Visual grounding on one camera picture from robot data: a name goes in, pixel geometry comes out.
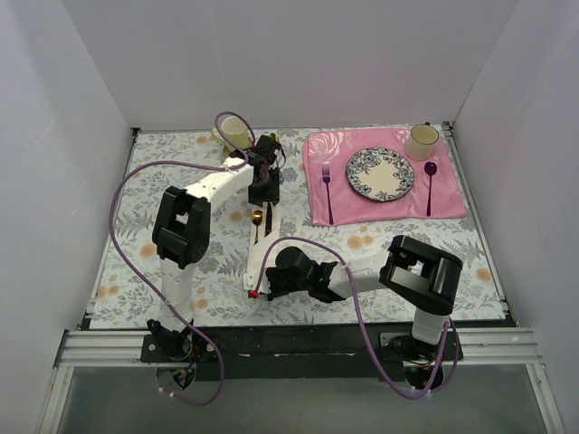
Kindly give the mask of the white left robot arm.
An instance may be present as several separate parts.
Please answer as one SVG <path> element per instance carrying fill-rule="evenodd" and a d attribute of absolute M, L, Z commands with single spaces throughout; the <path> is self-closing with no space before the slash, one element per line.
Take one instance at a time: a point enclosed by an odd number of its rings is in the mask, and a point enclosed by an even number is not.
<path fill-rule="evenodd" d="M 191 300 L 195 263 L 206 253 L 210 241 L 212 211 L 245 188 L 248 203 L 268 210 L 280 201 L 280 169 L 277 157 L 283 154 L 279 139 L 262 135 L 247 151 L 249 164 L 239 151 L 230 153 L 222 172 L 206 176 L 186 188 L 168 187 L 162 196 L 152 241 L 157 246 L 162 278 L 162 307 L 156 319 L 147 321 L 156 349 L 170 360 L 181 362 L 193 349 L 185 333 L 191 323 Z"/>

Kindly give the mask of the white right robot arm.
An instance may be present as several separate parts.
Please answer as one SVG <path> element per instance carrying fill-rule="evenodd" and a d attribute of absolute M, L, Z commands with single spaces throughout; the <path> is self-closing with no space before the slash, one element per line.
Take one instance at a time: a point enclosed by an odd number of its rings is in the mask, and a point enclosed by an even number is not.
<path fill-rule="evenodd" d="M 443 326 L 453 311 L 462 269 L 457 256 L 397 235 L 387 250 L 349 266 L 343 260 L 317 263 L 289 246 L 261 275 L 268 281 L 268 300 L 305 291 L 320 302 L 333 303 L 355 293 L 392 290 L 411 303 L 415 313 L 411 334 L 392 339 L 388 353 L 408 361 L 432 361 L 442 348 Z"/>

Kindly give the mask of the white cloth napkin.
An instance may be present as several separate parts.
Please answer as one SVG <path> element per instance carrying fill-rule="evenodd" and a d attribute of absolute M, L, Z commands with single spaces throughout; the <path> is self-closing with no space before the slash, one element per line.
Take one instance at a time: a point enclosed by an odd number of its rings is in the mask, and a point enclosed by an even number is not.
<path fill-rule="evenodd" d="M 264 219 L 263 219 L 263 223 L 260 226 L 259 242 L 257 244 L 253 244 L 253 242 L 254 242 L 254 228 L 253 228 L 253 225 L 251 226 L 249 253 L 248 253 L 247 266 L 246 266 L 245 272 L 256 273 L 258 276 L 259 276 L 259 273 L 261 270 L 261 265 L 262 265 L 263 258 L 264 258 L 266 251 L 271 246 L 271 244 L 280 237 L 280 224 L 281 224 L 281 216 L 282 216 L 282 207 L 280 204 L 273 206 L 272 231 L 271 231 L 271 234 L 268 236 L 264 235 L 266 209 L 267 209 L 267 205 L 263 208 L 254 207 L 252 209 L 252 211 L 262 210 L 263 215 L 264 215 Z"/>

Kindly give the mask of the rose gold knife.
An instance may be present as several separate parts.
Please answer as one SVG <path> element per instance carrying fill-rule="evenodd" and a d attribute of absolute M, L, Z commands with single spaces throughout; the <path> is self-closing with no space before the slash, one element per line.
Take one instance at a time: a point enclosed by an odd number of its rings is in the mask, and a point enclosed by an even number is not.
<path fill-rule="evenodd" d="M 267 209 L 266 209 L 266 219 L 265 219 L 265 231 L 264 231 L 265 236 L 268 236 L 271 234 L 272 222 L 273 222 L 273 206 L 272 206 L 271 202 L 268 202 L 267 203 Z"/>

